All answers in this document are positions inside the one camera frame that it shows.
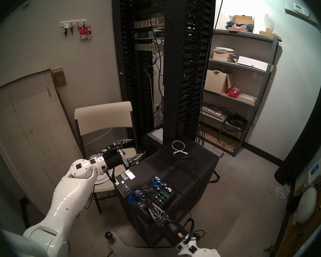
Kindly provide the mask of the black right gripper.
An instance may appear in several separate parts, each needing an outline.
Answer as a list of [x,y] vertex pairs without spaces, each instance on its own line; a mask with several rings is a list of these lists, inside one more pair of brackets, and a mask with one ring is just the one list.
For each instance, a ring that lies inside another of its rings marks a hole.
[[177,222],[173,222],[170,216],[160,207],[149,207],[148,212],[158,227],[161,234],[170,245],[179,245],[188,238],[188,232]]

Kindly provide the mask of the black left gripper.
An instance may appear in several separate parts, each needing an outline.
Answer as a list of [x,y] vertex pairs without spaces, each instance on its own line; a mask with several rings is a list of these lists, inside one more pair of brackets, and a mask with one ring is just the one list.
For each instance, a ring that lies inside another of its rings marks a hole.
[[[119,165],[126,167],[126,160],[119,147],[133,147],[133,139],[122,139],[116,145],[108,145],[103,149],[103,158],[106,163],[105,168],[113,169]],[[127,159],[128,166],[136,165],[143,158],[145,152],[139,153]]]

